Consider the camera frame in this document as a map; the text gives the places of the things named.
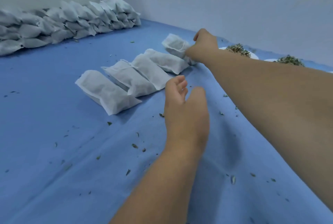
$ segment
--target right arm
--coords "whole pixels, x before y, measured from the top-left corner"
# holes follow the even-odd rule
[[[333,74],[219,50],[201,29],[186,54],[206,65],[248,121],[333,211]]]

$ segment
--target stack of tea bags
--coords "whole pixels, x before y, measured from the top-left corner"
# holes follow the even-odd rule
[[[185,56],[183,45],[180,45],[186,41],[176,37],[179,42],[168,43],[166,47],[171,54],[148,49],[131,63],[122,59],[113,66],[102,67],[112,81],[98,71],[87,70],[75,83],[108,115],[131,108],[141,103],[136,97],[165,88],[172,78],[166,72],[178,75],[189,67],[187,62],[192,61]]]
[[[80,39],[141,25],[140,14],[123,0],[89,2],[87,6],[61,1],[60,5],[48,10],[0,10],[0,56],[21,48],[37,48],[68,38]]]

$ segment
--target blue table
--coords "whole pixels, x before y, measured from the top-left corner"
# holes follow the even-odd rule
[[[107,116],[74,82],[86,70],[103,72],[101,66],[132,61],[148,48],[163,52],[161,42],[169,33],[188,41],[194,36],[192,31],[143,21],[139,28],[0,58],[0,223],[107,224],[163,150],[166,130],[159,113],[164,91]],[[219,39],[220,47],[230,44]],[[260,59],[281,56],[255,53]],[[333,214],[230,98],[223,97],[210,71],[198,64],[184,74],[189,86],[205,88],[211,118],[188,222],[333,223]]]

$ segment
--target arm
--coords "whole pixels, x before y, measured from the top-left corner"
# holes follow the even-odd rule
[[[210,69],[250,123],[333,210],[333,74],[219,50],[200,30],[186,54]]]
[[[209,134],[205,92],[193,89],[185,101],[186,86],[184,76],[166,84],[165,149],[110,224],[185,224],[198,161]]]

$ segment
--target blue cloth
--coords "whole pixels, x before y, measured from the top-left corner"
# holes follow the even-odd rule
[[[86,70],[132,61],[148,48],[163,52],[161,42],[169,33],[188,41],[194,36],[173,26],[142,23],[79,43],[71,40],[0,58],[0,223],[107,224],[158,158],[166,136],[159,116],[164,91],[107,116],[74,84]],[[230,44],[219,39],[220,47]],[[260,59],[281,56],[255,53]],[[188,222],[333,223],[333,214],[230,98],[223,97],[210,71],[198,64],[184,74],[189,86],[205,88],[211,121]]]

